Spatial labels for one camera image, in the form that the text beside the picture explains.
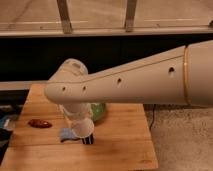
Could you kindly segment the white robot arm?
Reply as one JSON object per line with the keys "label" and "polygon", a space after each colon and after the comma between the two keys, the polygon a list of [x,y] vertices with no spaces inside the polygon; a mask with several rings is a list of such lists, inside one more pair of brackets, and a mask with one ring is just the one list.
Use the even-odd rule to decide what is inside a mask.
{"label": "white robot arm", "polygon": [[96,102],[213,106],[213,40],[92,74],[81,61],[68,59],[44,93],[63,107]]}

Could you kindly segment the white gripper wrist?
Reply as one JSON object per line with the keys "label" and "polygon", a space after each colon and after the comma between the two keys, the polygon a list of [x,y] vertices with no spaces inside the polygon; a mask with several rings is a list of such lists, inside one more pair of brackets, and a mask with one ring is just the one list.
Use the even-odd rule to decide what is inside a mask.
{"label": "white gripper wrist", "polygon": [[75,121],[90,118],[90,107],[87,103],[70,103],[59,106],[68,124]]}

